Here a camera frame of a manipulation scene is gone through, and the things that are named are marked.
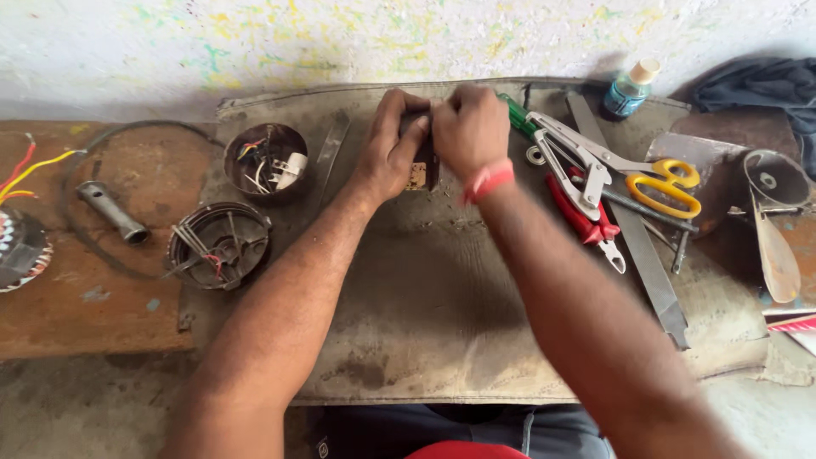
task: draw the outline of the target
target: dark trousers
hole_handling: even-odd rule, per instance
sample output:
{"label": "dark trousers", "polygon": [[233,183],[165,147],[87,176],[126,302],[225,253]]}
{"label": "dark trousers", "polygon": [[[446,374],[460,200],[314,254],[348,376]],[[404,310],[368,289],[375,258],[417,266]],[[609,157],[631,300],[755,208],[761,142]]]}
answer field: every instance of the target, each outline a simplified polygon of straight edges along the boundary
{"label": "dark trousers", "polygon": [[317,459],[399,458],[444,440],[503,444],[534,459],[610,457],[579,404],[324,407],[310,418]]}

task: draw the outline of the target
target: green screwdriver handle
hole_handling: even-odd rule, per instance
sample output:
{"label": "green screwdriver handle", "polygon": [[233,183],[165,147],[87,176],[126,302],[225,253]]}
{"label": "green screwdriver handle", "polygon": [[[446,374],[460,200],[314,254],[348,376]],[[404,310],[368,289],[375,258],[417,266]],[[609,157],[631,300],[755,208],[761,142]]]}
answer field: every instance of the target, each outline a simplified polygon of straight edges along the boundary
{"label": "green screwdriver handle", "polygon": [[527,121],[527,110],[516,103],[509,95],[505,93],[499,94],[499,99],[504,100],[510,107],[510,124],[519,131],[524,132],[528,137],[533,136],[533,132],[538,131],[538,128],[531,122]]}

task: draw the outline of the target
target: concrete floor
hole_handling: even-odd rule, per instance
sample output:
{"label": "concrete floor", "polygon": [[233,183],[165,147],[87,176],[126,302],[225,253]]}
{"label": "concrete floor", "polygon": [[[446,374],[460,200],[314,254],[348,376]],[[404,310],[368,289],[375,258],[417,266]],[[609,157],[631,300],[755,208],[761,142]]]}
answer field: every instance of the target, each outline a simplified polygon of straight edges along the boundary
{"label": "concrete floor", "polygon": [[[0,459],[155,457],[195,366],[189,353],[6,362],[0,365]],[[703,386],[758,457],[812,457],[814,370],[816,359],[776,336],[761,380],[725,377]],[[287,413],[287,457],[310,457],[304,420],[303,408]]]}

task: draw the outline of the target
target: workbench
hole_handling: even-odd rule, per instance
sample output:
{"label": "workbench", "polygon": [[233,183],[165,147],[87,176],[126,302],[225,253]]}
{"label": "workbench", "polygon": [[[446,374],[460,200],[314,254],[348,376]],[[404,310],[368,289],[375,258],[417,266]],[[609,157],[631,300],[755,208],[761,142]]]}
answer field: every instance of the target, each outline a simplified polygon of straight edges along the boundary
{"label": "workbench", "polygon": [[[566,90],[583,92],[591,105],[600,93],[599,87],[574,80],[510,78],[486,83],[516,100],[526,98],[531,109],[567,124],[572,122],[564,103]],[[453,82],[401,85],[406,91],[432,97],[447,96],[454,86]],[[371,115],[388,88],[325,87],[229,100],[219,107],[217,136],[227,142],[256,124],[284,123],[303,136],[313,159],[333,113],[345,110],[353,122],[326,187],[330,198],[350,177]],[[690,116],[687,105],[649,98],[627,121],[613,124],[599,119],[599,124],[610,149],[632,159],[643,158],[651,141],[670,130],[775,148],[791,156],[798,152],[780,110]],[[102,128],[98,123],[0,123],[0,131],[34,134],[38,159],[81,147]],[[529,144],[521,134],[511,134],[510,157],[517,175],[543,206],[555,209],[543,171],[524,162]],[[0,135],[5,153],[0,171],[9,172],[26,145],[19,134]],[[129,131],[103,150],[83,164],[74,185],[91,178],[107,183],[137,220],[153,231],[151,241],[136,249],[126,247],[84,203],[74,199],[71,206],[100,243],[143,270],[161,272],[170,225],[199,204],[244,201],[224,179],[221,152],[192,133],[173,127]],[[46,225],[55,257],[39,278],[2,296],[0,359],[204,347],[244,289],[202,292],[173,278],[137,281],[111,270],[66,232],[55,213],[59,175],[60,167],[39,170],[25,184],[40,199],[16,198],[8,203]],[[458,184],[450,174],[443,174],[434,192],[405,192],[377,211],[348,272],[317,365],[296,403],[574,399],[541,356],[515,285],[477,210],[458,206],[458,195]],[[273,221],[273,257],[303,230],[299,211],[298,203],[264,209]],[[558,212],[554,214],[564,223]],[[816,241],[812,240],[816,221],[810,215],[779,218],[803,274],[800,304],[812,307],[816,303]],[[731,233],[738,229],[724,230],[728,232],[716,230],[690,244],[681,274],[671,277],[689,321],[686,336],[692,349],[684,357],[701,378],[758,371],[768,349],[761,314],[766,305],[759,285],[752,283],[744,266],[716,253],[722,239],[741,240]],[[664,266],[669,266],[673,253],[656,238],[653,242]],[[599,263],[605,260],[599,257]],[[633,271],[621,276],[621,282],[640,294]]]}

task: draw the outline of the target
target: dark cloth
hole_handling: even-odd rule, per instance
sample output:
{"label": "dark cloth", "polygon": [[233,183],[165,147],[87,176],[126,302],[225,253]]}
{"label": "dark cloth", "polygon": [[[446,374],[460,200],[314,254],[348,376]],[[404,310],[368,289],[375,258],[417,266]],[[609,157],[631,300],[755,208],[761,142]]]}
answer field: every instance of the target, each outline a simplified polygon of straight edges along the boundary
{"label": "dark cloth", "polygon": [[740,105],[784,109],[802,151],[802,167],[816,180],[816,58],[738,60],[698,84],[691,99],[703,113]]}
{"label": "dark cloth", "polygon": [[503,444],[534,459],[610,457],[578,404],[324,407],[310,418],[316,459],[402,458],[445,440]]}

